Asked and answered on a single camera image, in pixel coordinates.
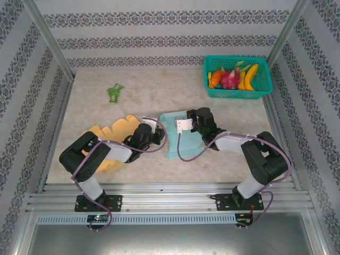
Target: red fruit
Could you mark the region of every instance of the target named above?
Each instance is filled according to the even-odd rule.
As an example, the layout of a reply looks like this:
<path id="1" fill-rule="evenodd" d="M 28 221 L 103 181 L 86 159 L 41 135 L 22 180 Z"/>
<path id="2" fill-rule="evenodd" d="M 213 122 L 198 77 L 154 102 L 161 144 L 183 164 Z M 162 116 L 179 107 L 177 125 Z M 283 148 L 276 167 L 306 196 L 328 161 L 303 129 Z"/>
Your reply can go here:
<path id="1" fill-rule="evenodd" d="M 234 70 L 231 71 L 225 71 L 223 68 L 221 68 L 222 76 L 219 81 L 219 84 L 221 84 L 222 88 L 224 89 L 237 89 L 240 83 L 240 69 L 237 67 Z"/>

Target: beige tabletop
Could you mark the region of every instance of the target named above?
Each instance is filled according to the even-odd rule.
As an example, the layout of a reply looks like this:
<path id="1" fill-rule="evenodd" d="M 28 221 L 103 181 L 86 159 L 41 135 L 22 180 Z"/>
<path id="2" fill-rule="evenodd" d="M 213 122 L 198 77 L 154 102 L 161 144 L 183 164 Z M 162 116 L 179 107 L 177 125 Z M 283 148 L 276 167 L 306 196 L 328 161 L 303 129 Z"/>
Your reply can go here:
<path id="1" fill-rule="evenodd" d="M 117 104 L 109 103 L 107 88 L 125 86 Z M 203 70 L 78 72 L 49 171 L 47 183 L 71 183 L 71 174 L 59 163 L 61 152 L 94 125 L 111 127 L 119 118 L 209 107 L 217 126 L 231 132 L 269 131 L 262 102 L 209 98 Z M 250 173 L 243 155 L 207 150 L 190 163 L 168 159 L 164 151 L 143 154 L 117 171 L 96 173 L 101 183 L 241 182 Z"/>

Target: yellow cardboard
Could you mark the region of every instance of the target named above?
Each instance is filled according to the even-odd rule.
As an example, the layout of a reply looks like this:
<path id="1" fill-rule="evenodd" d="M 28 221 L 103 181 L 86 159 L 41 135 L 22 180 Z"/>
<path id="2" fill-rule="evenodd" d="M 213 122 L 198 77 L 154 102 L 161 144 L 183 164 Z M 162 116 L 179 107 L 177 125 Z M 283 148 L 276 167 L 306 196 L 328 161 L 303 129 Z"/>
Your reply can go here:
<path id="1" fill-rule="evenodd" d="M 93 132 L 96 136 L 103 140 L 122 142 L 128 135 L 133 135 L 134 130 L 138 127 L 139 124 L 140 122 L 135 116 L 128 115 L 126 116 L 126 119 L 120 118 L 115 123 L 113 123 L 112 130 L 108 126 L 100 129 L 99 125 L 95 125 L 91 127 L 88 131 Z M 105 171 L 106 173 L 111 173 L 113 171 L 116 171 L 123 165 L 124 163 L 120 161 L 104 160 L 98 167 L 97 172 Z"/>

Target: banana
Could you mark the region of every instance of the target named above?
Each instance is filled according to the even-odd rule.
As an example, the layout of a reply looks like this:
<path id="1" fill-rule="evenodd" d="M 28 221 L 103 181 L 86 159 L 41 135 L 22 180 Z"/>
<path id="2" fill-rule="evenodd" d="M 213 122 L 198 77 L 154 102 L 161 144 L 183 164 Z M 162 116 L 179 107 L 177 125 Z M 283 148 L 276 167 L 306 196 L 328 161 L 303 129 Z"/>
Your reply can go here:
<path id="1" fill-rule="evenodd" d="M 245 72 L 243 71 L 243 72 L 240 73 L 241 81 L 239 83 L 239 90 L 245 90 L 245 88 L 244 88 L 244 77 L 245 77 Z"/>
<path id="2" fill-rule="evenodd" d="M 245 78 L 244 78 L 244 87 L 246 90 L 254 91 L 253 87 L 251 86 L 251 81 L 254 78 L 258 70 L 259 70 L 259 64 L 255 64 L 249 69 L 248 73 L 246 73 Z"/>
<path id="3" fill-rule="evenodd" d="M 211 73 L 208 73 L 208 88 L 209 89 L 213 89 L 214 86 L 211 84 Z"/>

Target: teal plastic basket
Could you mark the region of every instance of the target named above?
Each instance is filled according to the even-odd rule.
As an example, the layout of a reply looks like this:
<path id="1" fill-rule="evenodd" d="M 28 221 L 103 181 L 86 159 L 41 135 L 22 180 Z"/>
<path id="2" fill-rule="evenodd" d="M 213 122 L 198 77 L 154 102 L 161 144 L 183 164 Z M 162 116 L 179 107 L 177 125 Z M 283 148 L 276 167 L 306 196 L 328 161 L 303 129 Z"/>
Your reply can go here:
<path id="1" fill-rule="evenodd" d="M 244 61 L 241 66 L 249 64 L 259 64 L 259 70 L 254 76 L 251 86 L 255 91 L 247 90 L 229 90 L 229 89 L 209 89 L 208 73 L 215 72 L 223 67 L 225 70 L 232 70 L 237 62 Z M 209 97 L 219 98 L 238 98 L 238 99 L 259 99 L 263 95 L 270 94 L 273 91 L 273 82 L 271 81 L 267 62 L 262 57 L 242 57 L 242 56 L 206 56 L 204 58 L 204 82 Z"/>

